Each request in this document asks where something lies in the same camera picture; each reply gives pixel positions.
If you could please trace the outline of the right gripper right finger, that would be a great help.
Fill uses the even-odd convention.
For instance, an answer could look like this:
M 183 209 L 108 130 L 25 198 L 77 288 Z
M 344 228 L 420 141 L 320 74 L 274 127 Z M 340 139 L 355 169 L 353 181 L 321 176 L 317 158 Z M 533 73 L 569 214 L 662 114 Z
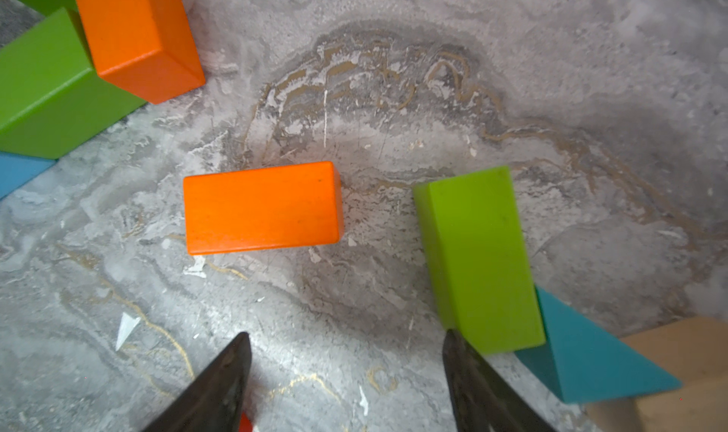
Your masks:
M 555 431 L 457 330 L 447 330 L 442 356 L 459 431 Z

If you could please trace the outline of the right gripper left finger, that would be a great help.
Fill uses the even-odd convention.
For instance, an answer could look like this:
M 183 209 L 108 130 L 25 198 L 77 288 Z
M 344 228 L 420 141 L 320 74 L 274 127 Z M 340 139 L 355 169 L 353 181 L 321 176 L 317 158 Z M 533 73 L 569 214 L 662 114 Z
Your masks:
M 237 431 L 252 363 L 249 334 L 239 333 L 147 431 Z

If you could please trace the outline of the red block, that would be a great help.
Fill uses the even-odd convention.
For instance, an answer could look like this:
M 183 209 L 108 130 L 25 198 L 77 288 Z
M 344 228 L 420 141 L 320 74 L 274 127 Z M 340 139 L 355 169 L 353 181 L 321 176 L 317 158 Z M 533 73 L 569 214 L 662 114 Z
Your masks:
M 238 432 L 252 432 L 253 424 L 245 413 L 241 414 Z

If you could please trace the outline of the teal triangle block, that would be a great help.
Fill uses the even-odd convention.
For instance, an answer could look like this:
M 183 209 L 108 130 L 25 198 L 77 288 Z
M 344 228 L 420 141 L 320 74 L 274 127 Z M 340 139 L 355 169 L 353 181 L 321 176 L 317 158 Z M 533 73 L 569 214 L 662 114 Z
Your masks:
M 546 343 L 515 352 L 565 404 L 585 404 L 678 390 L 682 382 L 538 288 Z

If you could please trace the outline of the orange block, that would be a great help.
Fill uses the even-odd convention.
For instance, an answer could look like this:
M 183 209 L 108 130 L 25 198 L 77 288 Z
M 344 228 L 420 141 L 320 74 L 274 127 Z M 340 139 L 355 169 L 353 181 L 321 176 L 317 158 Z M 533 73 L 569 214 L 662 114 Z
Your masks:
M 76 0 L 100 77 L 160 104 L 206 83 L 182 0 Z
M 193 256 L 335 244 L 344 234 L 330 161 L 188 176 L 183 191 Z

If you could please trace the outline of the light blue block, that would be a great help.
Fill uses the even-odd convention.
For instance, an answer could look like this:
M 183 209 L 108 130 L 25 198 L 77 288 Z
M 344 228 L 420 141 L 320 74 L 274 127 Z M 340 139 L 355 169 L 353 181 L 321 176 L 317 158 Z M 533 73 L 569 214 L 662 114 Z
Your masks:
M 0 155 L 0 198 L 3 199 L 56 163 L 53 159 L 25 157 L 14 153 Z

